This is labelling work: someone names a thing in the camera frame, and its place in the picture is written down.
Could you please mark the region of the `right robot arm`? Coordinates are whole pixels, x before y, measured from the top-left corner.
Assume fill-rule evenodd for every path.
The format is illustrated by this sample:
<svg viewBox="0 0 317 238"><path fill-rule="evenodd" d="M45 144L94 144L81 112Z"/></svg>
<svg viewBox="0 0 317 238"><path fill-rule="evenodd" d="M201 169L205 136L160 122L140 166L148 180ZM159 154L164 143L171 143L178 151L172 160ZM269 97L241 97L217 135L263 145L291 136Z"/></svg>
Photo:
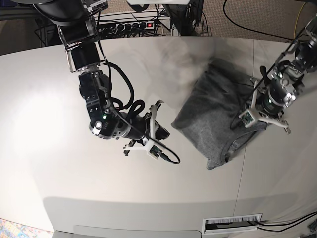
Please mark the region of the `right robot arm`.
<svg viewBox="0 0 317 238"><path fill-rule="evenodd" d="M164 140L169 132L155 119L154 110L140 116L143 100L134 99L134 89L122 69L106 59L101 47L95 15L107 7L105 0L41 0L33 7L57 25L71 72L79 72L79 89L86 102L92 134L101 139L129 138L139 143L148 138ZM104 75L100 65L116 70L130 92L124 104L111 95L111 74Z"/></svg>

